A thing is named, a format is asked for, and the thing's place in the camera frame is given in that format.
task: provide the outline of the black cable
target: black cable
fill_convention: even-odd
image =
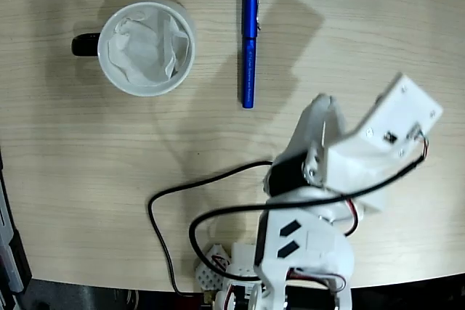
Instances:
[[[240,213],[240,212],[250,212],[250,211],[271,211],[271,210],[284,210],[284,209],[289,209],[289,208],[306,208],[306,207],[312,207],[312,206],[318,206],[318,205],[329,205],[331,203],[338,203],[341,201],[345,200],[353,200],[357,197],[367,195],[371,192],[374,192],[378,189],[381,189],[389,184],[391,184],[394,181],[397,181],[398,179],[404,177],[404,175],[408,174],[411,172],[413,169],[415,169],[416,166],[418,166],[420,163],[424,161],[424,153],[420,155],[420,157],[404,167],[402,170],[397,172],[394,176],[389,177],[385,181],[376,184],[372,187],[366,188],[359,190],[357,192],[353,192],[352,194],[348,195],[342,195],[339,194],[337,197],[332,197],[329,199],[318,199],[318,200],[305,200],[301,202],[292,202],[292,203],[269,203],[269,204],[256,204],[256,205],[237,205],[237,206],[230,206],[230,207],[224,207],[224,208],[218,208],[216,210],[212,210],[209,212],[206,212],[204,214],[201,214],[197,218],[193,220],[193,222],[189,226],[189,240],[190,244],[192,245],[193,250],[195,251],[195,254],[199,257],[199,259],[207,265],[207,267],[216,272],[217,274],[227,277],[232,280],[237,280],[237,281],[259,281],[260,279],[258,277],[247,277],[247,276],[238,276],[231,274],[229,272],[225,272],[219,268],[217,268],[215,265],[210,262],[210,260],[203,254],[200,246],[198,245],[197,238],[195,236],[195,231],[197,227],[205,220],[214,218],[217,216],[223,216],[226,214],[231,214],[231,213]]]
[[[220,175],[215,176],[213,178],[208,178],[208,179],[204,179],[204,180],[201,180],[201,181],[196,181],[196,182],[193,182],[193,183],[187,183],[187,184],[179,185],[179,186],[174,187],[174,188],[165,189],[165,190],[163,190],[163,191],[159,192],[158,194],[151,197],[151,199],[149,200],[149,202],[147,204],[148,216],[150,218],[150,221],[152,222],[152,227],[155,230],[155,233],[156,233],[156,235],[158,237],[158,240],[160,241],[161,248],[163,249],[163,254],[165,255],[166,264],[168,266],[169,280],[171,282],[171,286],[173,287],[174,292],[177,295],[182,296],[182,297],[192,297],[192,295],[190,293],[181,292],[179,290],[179,288],[177,287],[176,279],[174,277],[173,261],[171,259],[170,254],[169,254],[168,246],[166,246],[165,240],[163,239],[163,236],[162,236],[162,234],[160,232],[160,229],[158,228],[158,225],[157,225],[157,223],[155,221],[155,216],[153,215],[153,210],[152,210],[153,203],[157,199],[159,199],[160,197],[171,194],[173,192],[180,192],[180,191],[186,190],[186,189],[201,187],[203,185],[213,183],[214,181],[219,181],[221,179],[232,176],[234,174],[238,174],[239,172],[248,170],[250,168],[259,167],[259,166],[271,166],[271,165],[272,165],[271,161],[267,161],[267,160],[256,161],[256,162],[249,163],[249,164],[246,164],[244,166],[235,168],[235,169],[233,169],[231,171],[228,171],[228,172],[226,172],[224,174],[220,174]]]

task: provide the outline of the pen cap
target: pen cap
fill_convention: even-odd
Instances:
[[[243,0],[243,37],[256,38],[258,0]]]

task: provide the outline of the blue pen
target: blue pen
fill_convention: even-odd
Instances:
[[[242,106],[246,109],[254,107],[259,3],[260,0],[243,0]]]

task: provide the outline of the wire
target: wire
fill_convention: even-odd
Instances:
[[[297,280],[297,281],[310,281],[310,282],[315,282],[315,283],[318,283],[319,285],[323,286],[324,288],[328,289],[329,290],[329,286],[326,282],[322,281],[322,280],[319,280],[319,279],[316,279],[314,277],[308,277],[308,276],[304,276],[304,275],[298,275],[298,274],[295,274],[293,272],[289,273],[287,278],[287,280]]]
[[[227,305],[230,302],[231,295],[233,294],[234,286],[230,285],[227,289],[225,303],[223,304],[223,310],[227,310]]]
[[[179,288],[177,287],[176,278],[174,276],[173,261],[171,259],[171,255],[169,254],[168,246],[166,245],[165,239],[163,239],[161,231],[158,228],[158,225],[157,225],[157,223],[155,221],[155,216],[153,215],[153,203],[157,199],[159,199],[160,197],[163,197],[163,196],[168,195],[168,194],[172,194],[174,192],[180,192],[180,191],[186,190],[186,189],[201,187],[202,185],[210,184],[210,183],[213,183],[214,181],[219,181],[221,179],[227,178],[227,177],[232,176],[234,174],[238,174],[239,172],[249,170],[250,168],[255,168],[255,167],[260,167],[260,166],[271,166],[271,165],[272,165],[272,162],[268,161],[268,160],[256,161],[256,162],[253,162],[253,163],[249,163],[249,164],[240,166],[238,168],[235,168],[235,169],[233,169],[231,171],[225,172],[223,174],[220,174],[220,175],[212,177],[212,178],[203,179],[201,181],[196,181],[196,182],[192,182],[192,183],[179,185],[179,186],[174,187],[174,188],[165,189],[165,190],[163,190],[163,191],[159,192],[158,194],[151,197],[151,199],[149,200],[149,202],[147,204],[148,216],[150,218],[150,222],[152,223],[153,230],[155,230],[158,241],[160,241],[160,245],[161,245],[161,248],[163,250],[163,254],[165,255],[165,259],[166,259],[166,265],[168,267],[169,280],[170,280],[171,286],[173,287],[174,292],[177,295],[182,296],[182,297],[192,297],[193,296],[193,295],[191,295],[189,293],[181,292],[179,290]]]
[[[324,280],[330,280],[330,279],[339,279],[341,281],[341,286],[337,287],[335,290],[332,290],[330,285],[326,285],[326,287],[333,293],[338,293],[341,292],[342,290],[345,289],[347,286],[347,281],[345,277],[343,277],[340,274],[332,274],[332,273],[312,273],[312,272],[305,272],[302,269],[293,269],[292,272],[294,273],[295,277],[297,277],[295,280],[320,280],[321,282],[324,283]]]
[[[350,211],[352,212],[352,216],[354,217],[354,222],[352,223],[351,228],[344,234],[345,237],[349,237],[352,235],[355,230],[358,228],[358,213],[357,209],[355,208],[355,204],[352,200],[347,201],[347,205],[349,206]]]
[[[362,190],[353,192],[348,195],[339,193],[339,196],[328,198],[328,199],[305,200],[301,202],[291,202],[291,203],[265,203],[265,204],[255,204],[255,205],[237,205],[237,206],[218,208],[218,209],[206,212],[204,214],[201,214],[197,218],[195,218],[193,222],[190,224],[189,226],[190,244],[192,245],[192,248],[195,254],[197,254],[197,256],[199,257],[199,259],[208,268],[210,268],[210,270],[216,272],[220,276],[227,277],[229,279],[237,280],[237,281],[249,281],[249,282],[259,281],[258,277],[247,277],[247,276],[234,275],[229,272],[224,272],[223,270],[215,267],[215,265],[213,265],[212,262],[210,262],[210,260],[203,254],[201,247],[198,244],[197,237],[195,236],[195,231],[197,227],[202,222],[206,221],[207,219],[214,218],[217,216],[232,214],[232,213],[251,212],[251,211],[285,210],[289,208],[307,208],[307,207],[314,207],[318,205],[328,205],[331,203],[338,203],[338,202],[345,201],[345,200],[353,200],[357,197],[367,195],[371,192],[375,192],[376,190],[384,188],[385,186],[393,183],[394,181],[397,181],[398,179],[404,177],[406,174],[414,170],[416,166],[422,163],[424,159],[425,159],[425,152],[423,151],[423,153],[420,155],[420,157],[417,160],[413,161],[412,163],[404,167],[402,170],[397,172],[395,175],[389,177],[383,182],[376,184],[372,187],[362,189]]]
[[[221,268],[222,270],[225,270],[226,271],[226,266],[224,266],[222,263],[221,263],[221,260],[225,261],[227,264],[229,264],[229,262],[224,259],[223,257],[221,256],[218,256],[217,254],[214,254],[211,256],[211,260],[215,262],[215,264]]]

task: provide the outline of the white plastic part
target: white plastic part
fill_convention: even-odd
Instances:
[[[355,263],[352,247],[338,229],[299,208],[262,215],[256,253],[259,265],[254,269],[266,288],[260,310],[283,309],[290,268],[313,274],[337,274],[348,281]],[[340,309],[352,308],[350,292],[339,292],[336,297]]]
[[[336,99],[320,94],[302,112],[289,145],[273,165],[307,152],[302,168],[307,181],[349,194],[384,181],[403,167],[414,150],[420,154],[422,142],[415,136],[420,130],[426,135],[441,115],[441,106],[403,74],[388,85],[358,127],[349,133]],[[264,188],[269,192],[267,179]],[[272,200],[289,202],[335,195],[324,189],[302,187]],[[359,219],[365,212],[382,211],[384,202],[383,190],[356,199]],[[346,203],[307,211],[329,221],[352,219]]]
[[[230,263],[230,257],[224,248],[221,245],[213,245],[206,254],[206,257],[214,264],[214,261],[211,258],[213,255],[221,256],[224,259],[221,263],[226,269],[228,263]],[[195,279],[201,286],[202,290],[222,289],[223,277],[210,270],[210,268],[208,268],[204,263],[200,263],[195,269]]]
[[[254,255],[255,245],[247,245],[244,243],[234,242],[231,250],[231,264],[227,268],[227,272],[239,276],[256,276],[254,271]],[[261,282],[242,282],[224,278],[222,290],[217,293],[215,298],[214,310],[223,310],[227,291],[230,286],[243,286],[245,290],[245,298],[250,298],[255,285],[260,285]],[[233,301],[230,300],[228,309],[233,310]]]
[[[400,169],[442,115],[441,106],[407,76],[399,74],[357,128],[325,142],[320,171],[325,186],[342,193],[371,187]],[[382,189],[357,200],[372,211],[384,208]]]
[[[231,293],[231,296],[227,300],[227,305],[225,306],[226,297],[228,289],[220,290],[215,297],[214,310],[234,310],[235,296],[234,293]]]

